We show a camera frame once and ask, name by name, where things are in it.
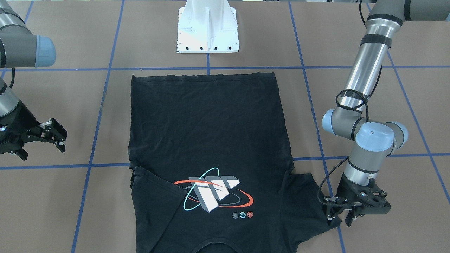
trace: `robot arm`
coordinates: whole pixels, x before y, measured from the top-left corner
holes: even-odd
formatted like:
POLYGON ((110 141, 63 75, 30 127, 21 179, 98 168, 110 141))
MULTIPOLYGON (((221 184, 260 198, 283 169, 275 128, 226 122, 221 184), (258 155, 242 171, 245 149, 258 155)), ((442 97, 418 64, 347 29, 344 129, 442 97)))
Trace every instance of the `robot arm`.
POLYGON ((355 141, 336 195, 325 198, 329 220, 349 210, 346 224, 350 226, 358 216, 390 210, 387 194, 375 179, 385 157, 407 141, 408 131, 398 122, 363 118, 361 108, 372 95, 392 38, 403 22, 449 19, 448 0, 378 0, 372 9, 345 89, 336 97, 337 107, 327 111, 322 120, 326 131, 355 141))
MULTIPOLYGON (((0 0, 0 68, 47 67, 55 62, 53 42, 33 35, 5 0, 0 0)), ((27 142, 51 142, 65 151, 67 131, 55 119, 38 122, 28 108, 0 78, 0 154, 12 153, 26 160, 27 142)))

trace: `printed logo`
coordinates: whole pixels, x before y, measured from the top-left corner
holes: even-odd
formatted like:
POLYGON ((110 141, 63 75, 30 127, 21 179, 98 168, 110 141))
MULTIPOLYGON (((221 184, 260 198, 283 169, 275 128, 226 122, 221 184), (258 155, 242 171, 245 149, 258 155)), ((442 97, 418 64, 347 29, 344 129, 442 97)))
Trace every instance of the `printed logo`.
MULTIPOLYGON (((185 200, 183 202, 183 209, 185 211, 191 211, 197 208, 198 206, 202 206, 203 210, 207 212, 211 212, 217 207, 221 208, 243 208, 249 207, 253 204, 253 198, 246 192, 238 189, 239 192, 243 193, 247 198, 248 202, 245 204, 240 204, 242 202, 241 198, 233 193, 229 192, 240 184, 239 179, 234 176, 219 176, 220 172, 218 168, 211 168, 207 172, 205 172, 200 177, 190 177, 189 180, 180 180, 175 182, 175 185, 179 185, 182 183, 190 183, 191 185, 185 187, 185 189, 189 189, 189 192, 185 196, 185 200), (206 176, 212 170, 217 170, 217 176, 206 176), (229 195, 234 195, 235 201, 234 203, 219 203, 222 202, 225 197, 229 195), (198 204, 194 207, 187 208, 187 201, 190 199, 191 201, 197 202, 198 204)), ((242 212, 240 214, 241 218, 245 218, 245 213, 242 212)))

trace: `blue tape line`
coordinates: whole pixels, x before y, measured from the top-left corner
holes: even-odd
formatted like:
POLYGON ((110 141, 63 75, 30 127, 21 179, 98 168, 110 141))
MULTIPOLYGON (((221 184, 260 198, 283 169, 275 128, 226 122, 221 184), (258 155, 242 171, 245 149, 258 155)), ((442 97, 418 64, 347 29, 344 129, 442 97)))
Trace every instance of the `blue tape line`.
POLYGON ((125 1, 122 0, 121 6, 120 6, 119 20, 117 21, 116 34, 114 36, 114 43, 112 44, 111 58, 109 60, 108 73, 106 75, 105 86, 103 88, 102 101, 100 103, 99 116, 97 118, 97 126, 95 128, 94 141, 92 142, 92 152, 90 154, 89 166, 88 166, 87 172, 86 172, 86 180, 85 180, 85 185, 84 185, 84 189, 83 189, 83 196, 81 198, 80 211, 78 212, 78 219, 76 221, 76 228, 75 228, 75 234, 73 236, 73 243, 72 243, 71 253, 75 253, 75 248, 77 246, 76 243, 77 243, 77 240, 78 240, 78 233, 80 231, 81 217, 83 215, 84 203, 85 203, 85 199, 86 199, 86 192, 87 192, 87 187, 88 187, 88 184, 89 184, 90 171, 91 171, 91 167, 92 167, 92 162, 94 160, 95 145, 97 143, 97 137, 98 137, 98 134, 99 134, 100 122, 101 122, 101 119, 102 119, 103 103, 105 101, 106 90, 108 89, 109 77, 110 77, 110 74, 111 74, 111 68, 113 66, 112 63, 113 63, 113 59, 114 59, 114 51, 116 50, 117 37, 119 36, 120 23, 122 21, 122 13, 123 13, 124 3, 125 3, 125 1))
MULTIPOLYGON (((309 99, 310 104, 311 104, 311 113, 312 113, 312 117, 313 117, 313 120, 314 120, 315 129, 316 129, 316 132, 317 132, 317 140, 319 142, 320 155, 322 157, 322 163, 324 164, 325 174, 328 175, 327 163, 326 163, 326 160, 324 159, 325 158, 324 149, 322 147, 322 141, 320 140, 319 127, 317 125, 317 120, 315 118, 314 105, 312 103, 311 92, 310 92, 309 84, 308 84, 308 77, 306 76, 306 69, 304 68, 305 64, 303 62, 302 49, 300 48, 300 41, 298 39, 297 28, 295 26, 294 14, 292 13, 291 2, 289 2, 289 12, 291 14, 292 27, 294 28, 295 39, 297 41, 298 54, 300 56, 300 62, 301 62, 301 66, 302 66, 303 76, 305 78, 306 91, 308 92, 308 99, 309 99)), ((330 183, 329 179, 327 180, 327 184, 328 184, 329 192, 330 192, 331 196, 333 196, 334 194, 333 194, 333 190, 331 189, 331 183, 330 183)), ((337 232, 339 234, 339 240, 341 241, 342 253, 346 253, 345 245, 344 245, 344 239, 342 238, 342 232, 341 232, 341 229, 339 227, 337 228, 337 232)))
POLYGON ((92 164, 91 167, 120 167, 120 166, 130 166, 130 163, 96 163, 92 164))
MULTIPOLYGON (((130 163, 96 163, 91 167, 119 167, 130 166, 130 163)), ((30 166, 5 166, 0 167, 1 170, 30 170, 30 169, 64 169, 64 168, 85 168, 89 164, 59 164, 59 165, 30 165, 30 166)))
POLYGON ((17 68, 16 72, 106 71, 108 68, 17 68))
POLYGON ((111 68, 111 70, 203 70, 206 67, 173 67, 173 68, 111 68))
POLYGON ((209 53, 206 53, 206 74, 209 75, 209 53))
POLYGON ((286 67, 273 67, 273 66, 258 66, 258 67, 210 67, 210 69, 301 69, 302 66, 286 66, 286 67))
POLYGON ((28 7, 27 15, 25 16, 25 20, 23 21, 25 24, 28 22, 28 18, 30 17, 31 9, 33 8, 34 1, 31 1, 30 7, 28 7))
MULTIPOLYGON (((450 156, 450 153, 431 153, 432 156, 450 156)), ((402 158, 402 157, 427 157, 429 154, 393 154, 388 158, 402 158)), ((294 161, 314 161, 314 160, 342 160, 346 156, 325 156, 325 157, 294 157, 294 161)), ((130 163, 93 163, 91 167, 128 167, 130 163)), ((53 169, 53 168, 83 168, 88 167, 89 164, 59 164, 59 165, 30 165, 30 166, 4 166, 1 170, 20 170, 20 169, 53 169)))
MULTIPOLYGON (((154 68, 111 68, 111 70, 211 70, 211 69, 314 69, 314 68, 352 68, 352 66, 254 66, 254 67, 154 67, 154 68)), ((383 66, 383 68, 393 68, 392 66, 383 66)), ((450 68, 450 65, 441 66, 396 66, 396 68, 450 68)), ((17 72, 52 72, 52 71, 107 71, 109 68, 18 68, 17 72)), ((4 68, 2 78, 5 72, 11 72, 11 69, 4 68)))
POLYGON ((337 233, 339 234, 339 240, 341 241, 342 253, 345 253, 345 244, 344 244, 344 238, 342 237, 341 226, 337 227, 337 233))
POLYGON ((305 66, 304 68, 352 68, 352 66, 305 66))
POLYGON ((436 66, 395 66, 396 68, 450 68, 450 65, 436 65, 436 66))
POLYGON ((1 170, 29 170, 29 169, 60 169, 60 168, 84 168, 89 164, 64 164, 64 165, 31 165, 31 166, 5 166, 1 170))
POLYGON ((450 153, 432 153, 432 156, 447 156, 450 155, 450 153))

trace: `gray robot arm segment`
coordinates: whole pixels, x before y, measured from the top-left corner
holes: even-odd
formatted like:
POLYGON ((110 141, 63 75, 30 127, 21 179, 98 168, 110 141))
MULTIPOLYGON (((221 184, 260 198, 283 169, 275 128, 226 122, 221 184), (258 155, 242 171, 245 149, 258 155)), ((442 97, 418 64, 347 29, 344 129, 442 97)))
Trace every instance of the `gray robot arm segment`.
POLYGON ((33 35, 5 0, 0 0, 0 68, 49 67, 55 63, 52 40, 33 35))
POLYGON ((350 226, 358 216, 390 210, 387 194, 375 184, 375 178, 385 157, 405 144, 408 131, 398 122, 363 118, 361 108, 367 107, 392 38, 403 22, 449 17, 449 0, 378 0, 372 9, 345 88, 336 98, 337 107, 322 119, 326 131, 355 141, 336 195, 323 202, 329 220, 348 209, 346 224, 350 226))

